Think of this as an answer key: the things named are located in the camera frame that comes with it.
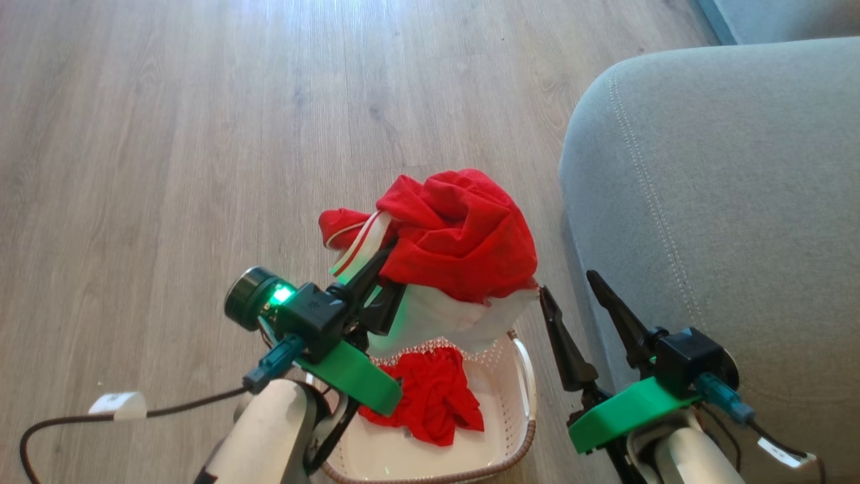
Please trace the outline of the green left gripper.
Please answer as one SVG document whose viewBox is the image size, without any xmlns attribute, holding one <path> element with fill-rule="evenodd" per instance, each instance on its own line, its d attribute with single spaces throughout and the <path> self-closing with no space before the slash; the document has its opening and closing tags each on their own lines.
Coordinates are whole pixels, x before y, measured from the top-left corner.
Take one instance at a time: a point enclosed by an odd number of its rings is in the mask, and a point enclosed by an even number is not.
<svg viewBox="0 0 860 484">
<path fill-rule="evenodd" d="M 362 327 L 378 336 L 389 335 L 406 289 L 405 284 L 395 282 L 378 286 L 379 272 L 394 246 L 395 242 L 391 242 L 377 251 L 348 282 L 335 282 L 327 288 L 329 294 L 346 304 L 348 316 L 361 309 Z M 390 416 L 402 398 L 400 384 L 346 341 L 339 342 L 320 362 L 311 362 L 304 356 L 296 362 L 302 370 L 375 413 Z"/>
</svg>

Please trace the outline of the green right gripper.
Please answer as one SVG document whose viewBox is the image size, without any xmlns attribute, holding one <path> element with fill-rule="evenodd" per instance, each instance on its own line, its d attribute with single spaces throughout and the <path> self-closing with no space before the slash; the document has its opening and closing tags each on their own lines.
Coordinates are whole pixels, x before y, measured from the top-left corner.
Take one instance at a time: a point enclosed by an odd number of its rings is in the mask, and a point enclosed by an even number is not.
<svg viewBox="0 0 860 484">
<path fill-rule="evenodd" d="M 654 357 L 651 331 L 596 270 L 587 270 L 586 277 L 599 306 L 610 315 L 626 350 L 626 361 L 630 368 L 650 372 L 653 368 L 651 359 Z M 562 388 L 567 392 L 596 388 L 598 371 L 581 354 L 563 324 L 561 307 L 546 286 L 540 287 L 540 307 Z M 656 378 L 650 377 L 585 411 L 583 416 L 568 426 L 569 438 L 577 453 L 589 453 L 700 399 L 701 396 L 696 392 L 691 397 L 678 398 Z"/>
</svg>

